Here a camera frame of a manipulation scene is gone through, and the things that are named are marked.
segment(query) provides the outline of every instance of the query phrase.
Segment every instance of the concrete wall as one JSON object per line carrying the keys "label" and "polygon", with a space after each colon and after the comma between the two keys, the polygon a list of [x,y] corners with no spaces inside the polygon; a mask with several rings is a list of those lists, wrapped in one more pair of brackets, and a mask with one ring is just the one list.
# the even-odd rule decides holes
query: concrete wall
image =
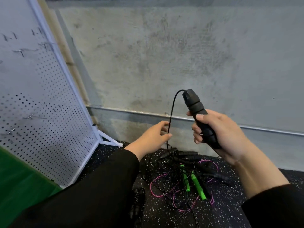
{"label": "concrete wall", "polygon": [[[56,11],[90,104],[169,112],[192,88],[239,124],[304,131],[304,0],[60,0]],[[185,116],[179,96],[174,115]],[[133,141],[160,118],[91,109]],[[174,120],[170,144],[193,143]],[[304,170],[304,137],[244,130],[279,167]]]}

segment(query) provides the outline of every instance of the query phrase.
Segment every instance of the person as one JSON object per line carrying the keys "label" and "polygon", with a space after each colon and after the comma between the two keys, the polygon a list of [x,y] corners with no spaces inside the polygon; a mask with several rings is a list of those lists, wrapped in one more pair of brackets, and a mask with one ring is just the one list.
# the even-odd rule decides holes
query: person
{"label": "person", "polygon": [[[217,152],[238,173],[247,201],[242,209],[251,226],[304,227],[304,200],[270,159],[226,115],[208,110],[197,115],[215,131]],[[10,227],[122,226],[128,194],[139,172],[139,161],[158,150],[172,134],[168,122],[150,127],[140,138],[116,151],[89,176],[23,211]],[[204,142],[194,123],[194,142]]]}

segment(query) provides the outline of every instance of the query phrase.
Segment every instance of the pegboard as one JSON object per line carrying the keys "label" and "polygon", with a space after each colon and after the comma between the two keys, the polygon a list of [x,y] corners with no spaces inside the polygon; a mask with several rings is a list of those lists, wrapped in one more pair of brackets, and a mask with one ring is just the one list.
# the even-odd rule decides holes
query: pegboard
{"label": "pegboard", "polygon": [[0,7],[0,146],[68,186],[100,137],[32,2],[39,8],[36,0]]}

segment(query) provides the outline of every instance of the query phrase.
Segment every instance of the black jump rope handle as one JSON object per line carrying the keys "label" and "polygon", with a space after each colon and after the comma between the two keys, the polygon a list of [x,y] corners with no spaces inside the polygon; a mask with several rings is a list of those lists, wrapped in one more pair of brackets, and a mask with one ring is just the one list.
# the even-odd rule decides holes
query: black jump rope handle
{"label": "black jump rope handle", "polygon": [[201,128],[201,130],[202,130],[201,136],[202,136],[204,142],[206,142],[213,149],[220,149],[221,146],[219,145],[219,143],[217,141],[216,133],[211,128],[211,126],[196,120],[197,114],[204,114],[204,115],[208,114],[207,111],[205,110],[203,104],[201,103],[201,100],[199,99],[199,97],[196,95],[196,93],[192,89],[189,89],[183,93],[183,98],[184,98],[185,103],[186,103],[190,113],[192,114],[194,120],[196,121],[199,128]]}

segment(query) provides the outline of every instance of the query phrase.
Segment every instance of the black long-sleeve shirt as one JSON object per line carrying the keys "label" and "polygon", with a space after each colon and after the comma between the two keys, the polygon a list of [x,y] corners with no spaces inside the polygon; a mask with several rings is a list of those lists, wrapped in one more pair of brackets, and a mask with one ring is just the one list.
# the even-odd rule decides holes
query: black long-sleeve shirt
{"label": "black long-sleeve shirt", "polygon": [[[10,227],[123,226],[138,172],[137,157],[119,150],[80,182],[24,210]],[[304,227],[304,198],[290,184],[259,193],[242,209],[253,228]]]}

